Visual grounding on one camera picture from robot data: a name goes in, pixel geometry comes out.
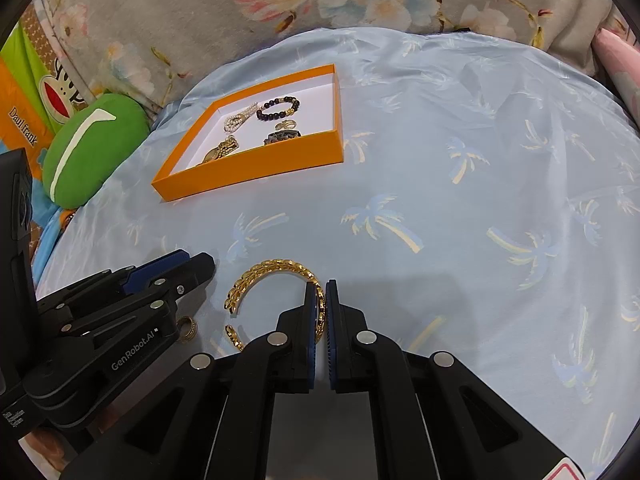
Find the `left hand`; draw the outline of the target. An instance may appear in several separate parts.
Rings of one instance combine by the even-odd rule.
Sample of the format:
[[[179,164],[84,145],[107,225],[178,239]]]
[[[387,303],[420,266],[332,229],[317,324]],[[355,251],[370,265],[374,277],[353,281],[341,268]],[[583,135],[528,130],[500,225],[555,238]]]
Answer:
[[[21,438],[20,445],[47,479],[60,478],[68,460],[63,440],[57,434],[37,428]]]

